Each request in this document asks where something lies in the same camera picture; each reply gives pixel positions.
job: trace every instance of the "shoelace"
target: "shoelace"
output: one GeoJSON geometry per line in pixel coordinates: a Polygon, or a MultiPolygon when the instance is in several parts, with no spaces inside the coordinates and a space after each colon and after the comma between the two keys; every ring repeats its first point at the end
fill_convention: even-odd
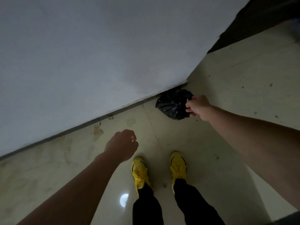
{"type": "Polygon", "coordinates": [[[135,177],[137,183],[138,183],[138,189],[141,189],[144,187],[145,184],[145,176],[147,175],[147,168],[143,169],[142,171],[136,171],[134,170],[133,176],[135,177]]]}
{"type": "Polygon", "coordinates": [[[172,171],[172,174],[177,175],[177,177],[173,177],[173,178],[184,178],[185,177],[185,173],[186,173],[185,165],[181,165],[181,166],[171,165],[170,170],[172,171]]]}

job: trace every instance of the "leg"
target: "leg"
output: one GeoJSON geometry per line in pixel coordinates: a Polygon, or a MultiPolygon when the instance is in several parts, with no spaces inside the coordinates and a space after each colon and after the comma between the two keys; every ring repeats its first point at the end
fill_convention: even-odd
{"type": "Polygon", "coordinates": [[[187,225],[196,224],[200,218],[205,223],[225,225],[217,211],[205,201],[195,187],[188,185],[184,179],[176,179],[174,191],[175,200],[185,216],[187,225]]]}
{"type": "Polygon", "coordinates": [[[139,189],[139,198],[133,204],[132,222],[133,225],[163,224],[160,204],[147,184],[142,189],[139,189]]]}
{"type": "Polygon", "coordinates": [[[133,204],[133,225],[163,225],[163,214],[158,200],[153,195],[152,185],[148,176],[145,161],[136,157],[131,164],[131,174],[139,198],[133,204]]]}
{"type": "Polygon", "coordinates": [[[171,154],[170,165],[175,200],[185,216],[185,223],[191,225],[203,221],[207,224],[225,225],[217,211],[204,200],[199,191],[187,184],[187,164],[180,152],[174,151],[171,154]]]}

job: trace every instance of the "forearm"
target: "forearm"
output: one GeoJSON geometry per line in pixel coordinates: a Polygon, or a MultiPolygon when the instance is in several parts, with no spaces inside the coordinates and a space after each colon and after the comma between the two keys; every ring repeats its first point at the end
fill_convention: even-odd
{"type": "Polygon", "coordinates": [[[212,127],[248,166],[300,209],[300,131],[214,106],[204,112],[212,127]]]}
{"type": "Polygon", "coordinates": [[[102,153],[19,224],[90,224],[119,161],[102,153]]]}

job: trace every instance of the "white wall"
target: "white wall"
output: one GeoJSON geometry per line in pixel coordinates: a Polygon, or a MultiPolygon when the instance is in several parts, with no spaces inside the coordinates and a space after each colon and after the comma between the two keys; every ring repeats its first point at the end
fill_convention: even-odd
{"type": "Polygon", "coordinates": [[[0,0],[0,155],[184,81],[249,0],[0,0]]]}

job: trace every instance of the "hand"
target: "hand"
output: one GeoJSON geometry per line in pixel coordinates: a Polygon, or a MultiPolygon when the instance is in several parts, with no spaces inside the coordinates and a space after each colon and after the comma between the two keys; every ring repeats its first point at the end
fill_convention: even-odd
{"type": "Polygon", "coordinates": [[[106,144],[104,152],[109,153],[121,163],[130,159],[139,143],[132,130],[117,132],[106,144]]]}
{"type": "Polygon", "coordinates": [[[204,109],[210,107],[210,103],[205,95],[195,95],[192,100],[188,100],[185,104],[186,112],[190,112],[190,117],[200,117],[203,121],[207,121],[204,109]]]}

